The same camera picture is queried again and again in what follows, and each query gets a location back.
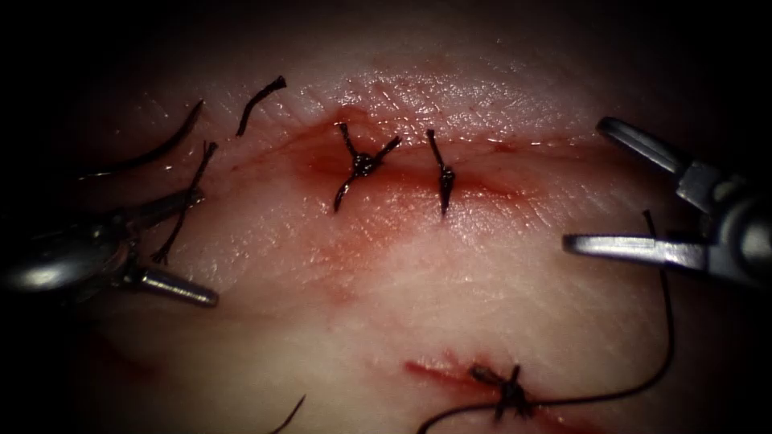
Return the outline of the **right arm needle driver jaw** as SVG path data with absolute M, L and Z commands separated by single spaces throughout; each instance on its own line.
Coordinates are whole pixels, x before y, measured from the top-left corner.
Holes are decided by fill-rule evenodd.
M 658 240 L 632 235 L 564 235 L 564 251 L 580 255 L 661 268 L 706 271 L 710 265 L 703 244 Z
M 615 117 L 603 117 L 596 130 L 671 174 L 676 182 L 675 193 L 685 202 L 703 213 L 714 212 L 713 190 L 722 178 L 721 170 Z

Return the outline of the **left arm needle driver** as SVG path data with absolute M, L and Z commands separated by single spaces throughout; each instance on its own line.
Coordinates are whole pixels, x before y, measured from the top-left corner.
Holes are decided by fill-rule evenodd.
M 131 224 L 122 210 L 2 237 L 1 290 L 11 296 L 42 296 L 117 277 L 132 246 Z

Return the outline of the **left arm needle driver jaw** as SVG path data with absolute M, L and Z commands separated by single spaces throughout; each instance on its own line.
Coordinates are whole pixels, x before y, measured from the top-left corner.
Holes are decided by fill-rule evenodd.
M 140 231 L 151 228 L 187 208 L 200 203 L 204 194 L 200 189 L 178 190 L 149 202 L 127 207 L 122 216 L 130 230 Z
M 218 305 L 219 294 L 205 286 L 157 268 L 137 268 L 123 278 L 133 289 L 207 308 Z

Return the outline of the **right arm needle driver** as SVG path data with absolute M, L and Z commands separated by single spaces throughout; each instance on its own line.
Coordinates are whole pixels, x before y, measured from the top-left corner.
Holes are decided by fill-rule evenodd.
M 754 290 L 771 289 L 771 194 L 740 179 L 709 184 L 704 274 Z

